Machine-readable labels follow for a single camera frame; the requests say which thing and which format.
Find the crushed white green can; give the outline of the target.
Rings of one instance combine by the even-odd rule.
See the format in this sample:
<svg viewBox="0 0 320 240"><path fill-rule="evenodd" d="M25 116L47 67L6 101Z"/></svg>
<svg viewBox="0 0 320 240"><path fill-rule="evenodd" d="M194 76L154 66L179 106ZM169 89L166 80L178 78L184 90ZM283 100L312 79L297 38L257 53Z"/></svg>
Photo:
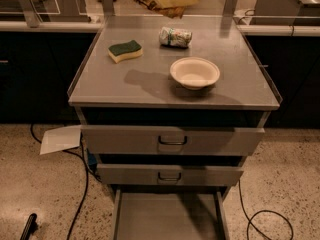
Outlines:
<svg viewBox="0 0 320 240"><path fill-rule="evenodd" d="M159 32L161 45L187 48L192 40L192 32L186 29L163 27Z"/></svg>

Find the grey drawer cabinet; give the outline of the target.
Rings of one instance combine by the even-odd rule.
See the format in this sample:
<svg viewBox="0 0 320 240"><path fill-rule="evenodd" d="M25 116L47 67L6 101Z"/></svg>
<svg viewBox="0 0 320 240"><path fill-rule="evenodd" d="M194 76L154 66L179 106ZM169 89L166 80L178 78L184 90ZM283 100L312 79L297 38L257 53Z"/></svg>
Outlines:
<svg viewBox="0 0 320 240"><path fill-rule="evenodd" d="M159 42L163 27L192 32L187 48ZM111 45L135 40L140 57L115 63ZM189 90L170 75L182 58L199 57L214 63L219 80L210 87ZM280 100L262 66L254 58L236 25L216 17L113 16L93 43L92 51L70 88L69 103L82 126L169 126L263 128ZM99 164L229 166L242 169L247 156L94 154ZM231 186L169 186L190 189Z"/></svg>

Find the grey top drawer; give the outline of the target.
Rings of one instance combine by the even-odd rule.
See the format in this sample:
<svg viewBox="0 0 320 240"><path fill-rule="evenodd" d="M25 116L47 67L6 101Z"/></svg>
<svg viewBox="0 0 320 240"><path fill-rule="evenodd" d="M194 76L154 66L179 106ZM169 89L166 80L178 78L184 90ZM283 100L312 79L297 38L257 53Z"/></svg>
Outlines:
<svg viewBox="0 0 320 240"><path fill-rule="evenodd" d="M85 125L81 133L93 154L247 156L255 151L265 131L239 127Z"/></svg>

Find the grey drawer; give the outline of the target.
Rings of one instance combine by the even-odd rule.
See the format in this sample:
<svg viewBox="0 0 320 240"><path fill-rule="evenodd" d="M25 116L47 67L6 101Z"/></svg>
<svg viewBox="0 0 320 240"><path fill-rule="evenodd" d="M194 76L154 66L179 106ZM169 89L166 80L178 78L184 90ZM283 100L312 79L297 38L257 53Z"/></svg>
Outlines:
<svg viewBox="0 0 320 240"><path fill-rule="evenodd" d="M255 151L265 131L239 127L85 125L81 133L93 154L247 156Z"/></svg>
<svg viewBox="0 0 320 240"><path fill-rule="evenodd" d="M222 196L118 189L110 240L230 240Z"/></svg>
<svg viewBox="0 0 320 240"><path fill-rule="evenodd" d="M229 166L99 164L105 184L169 186L234 186L243 170Z"/></svg>

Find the grey middle drawer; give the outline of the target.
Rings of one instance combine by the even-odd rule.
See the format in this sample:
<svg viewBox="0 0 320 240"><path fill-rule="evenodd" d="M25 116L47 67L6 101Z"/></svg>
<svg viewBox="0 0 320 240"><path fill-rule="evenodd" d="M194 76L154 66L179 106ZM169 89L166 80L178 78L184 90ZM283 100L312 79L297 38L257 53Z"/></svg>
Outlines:
<svg viewBox="0 0 320 240"><path fill-rule="evenodd" d="M105 184L169 186L234 186L243 170L229 166L99 164Z"/></svg>

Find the grey bottom drawer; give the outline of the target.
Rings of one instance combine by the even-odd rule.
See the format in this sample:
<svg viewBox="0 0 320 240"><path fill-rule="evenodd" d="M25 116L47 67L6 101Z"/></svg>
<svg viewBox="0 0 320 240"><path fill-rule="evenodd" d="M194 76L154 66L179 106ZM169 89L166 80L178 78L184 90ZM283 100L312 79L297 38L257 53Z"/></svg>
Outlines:
<svg viewBox="0 0 320 240"><path fill-rule="evenodd" d="M118 189L110 240L230 240L222 196Z"/></svg>

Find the green yellow sponge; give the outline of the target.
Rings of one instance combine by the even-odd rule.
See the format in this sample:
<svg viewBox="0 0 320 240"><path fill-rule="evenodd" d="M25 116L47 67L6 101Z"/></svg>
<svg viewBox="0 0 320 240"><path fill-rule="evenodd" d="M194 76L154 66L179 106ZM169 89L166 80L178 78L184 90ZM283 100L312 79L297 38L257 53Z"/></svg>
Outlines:
<svg viewBox="0 0 320 240"><path fill-rule="evenodd" d="M137 58L142 54L142 46L135 40L131 40L126 43L114 44L108 48L108 55L115 63L119 63L123 60Z"/></svg>

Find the white paper bowl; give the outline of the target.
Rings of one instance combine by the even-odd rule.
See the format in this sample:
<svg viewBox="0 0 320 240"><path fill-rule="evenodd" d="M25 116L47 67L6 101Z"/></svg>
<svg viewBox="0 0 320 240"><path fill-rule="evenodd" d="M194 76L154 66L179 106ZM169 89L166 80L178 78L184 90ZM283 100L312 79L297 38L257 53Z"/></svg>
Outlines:
<svg viewBox="0 0 320 240"><path fill-rule="evenodd" d="M220 78L219 68L199 57L186 57L175 61L170 67L171 77L189 90L213 86Z"/></svg>

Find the white paper sheet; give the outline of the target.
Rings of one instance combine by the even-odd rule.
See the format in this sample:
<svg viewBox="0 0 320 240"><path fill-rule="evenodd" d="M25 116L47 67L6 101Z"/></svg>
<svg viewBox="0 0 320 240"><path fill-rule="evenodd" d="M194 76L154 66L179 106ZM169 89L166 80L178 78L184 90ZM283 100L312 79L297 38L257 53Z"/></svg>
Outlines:
<svg viewBox="0 0 320 240"><path fill-rule="evenodd" d="M81 126L66 126L47 130L42 138L40 154L65 151L80 146Z"/></svg>

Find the black object on floor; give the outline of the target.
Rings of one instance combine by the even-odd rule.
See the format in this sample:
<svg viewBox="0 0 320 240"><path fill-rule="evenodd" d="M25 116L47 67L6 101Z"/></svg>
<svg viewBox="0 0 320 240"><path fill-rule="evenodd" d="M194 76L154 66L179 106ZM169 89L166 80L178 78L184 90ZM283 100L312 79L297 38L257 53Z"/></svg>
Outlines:
<svg viewBox="0 0 320 240"><path fill-rule="evenodd" d="M32 213L29 215L27 222L24 226L23 232L21 234L20 240L29 240L31 234L36 230L37 228L37 214Z"/></svg>

